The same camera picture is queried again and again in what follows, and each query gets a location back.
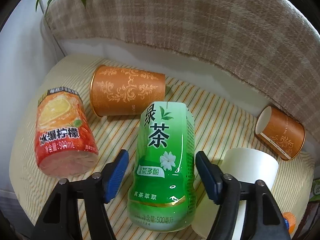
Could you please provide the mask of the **green tea bottle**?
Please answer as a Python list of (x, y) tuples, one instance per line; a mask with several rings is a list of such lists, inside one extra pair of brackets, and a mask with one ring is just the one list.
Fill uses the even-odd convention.
[(151, 103), (140, 116), (127, 214), (138, 226), (173, 232), (195, 216), (194, 118), (181, 102)]

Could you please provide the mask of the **orange patterned paper cup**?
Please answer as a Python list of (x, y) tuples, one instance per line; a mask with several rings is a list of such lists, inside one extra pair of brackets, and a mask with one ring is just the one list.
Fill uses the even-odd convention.
[(92, 111), (99, 117), (141, 114), (154, 101), (164, 101), (165, 75), (100, 65), (89, 89)]

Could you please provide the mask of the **red lemon drink bottle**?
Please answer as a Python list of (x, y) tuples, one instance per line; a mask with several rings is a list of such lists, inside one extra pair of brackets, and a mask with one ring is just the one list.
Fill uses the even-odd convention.
[(39, 98), (34, 150), (38, 168), (50, 177), (76, 176), (96, 165), (98, 148), (77, 91), (56, 87)]

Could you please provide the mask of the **striped yellow cloth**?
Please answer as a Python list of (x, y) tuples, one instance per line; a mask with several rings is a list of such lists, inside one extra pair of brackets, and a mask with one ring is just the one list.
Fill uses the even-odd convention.
[[(118, 195), (106, 211), (117, 239), (198, 239), (191, 227), (172, 233), (144, 230), (127, 216), (127, 192), (132, 184), (139, 120), (133, 117), (97, 117), (89, 102), (89, 85), (100, 65), (117, 66), (111, 60), (86, 54), (73, 54), (58, 62), (45, 77), (42, 86), (25, 110), (10, 158), (10, 181), (20, 205), (35, 222), (57, 179), (43, 174), (36, 165), (34, 137), (37, 102), (48, 89), (65, 86), (76, 90), (84, 103), (88, 124), (95, 137), (99, 157), (94, 169), (99, 171), (112, 161), (122, 148), (128, 150), (130, 162)], [(195, 119), (195, 148), (212, 161), (220, 162), (225, 152), (234, 147), (248, 147), (270, 153), (254, 134), (256, 118), (229, 101), (190, 82), (167, 77), (170, 88), (166, 99), (183, 102)]]

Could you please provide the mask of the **beige plaid blanket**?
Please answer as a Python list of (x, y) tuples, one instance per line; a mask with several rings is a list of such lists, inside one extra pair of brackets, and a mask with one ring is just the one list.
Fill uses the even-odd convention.
[(319, 139), (319, 32), (288, 0), (54, 0), (59, 40), (110, 38), (213, 64)]

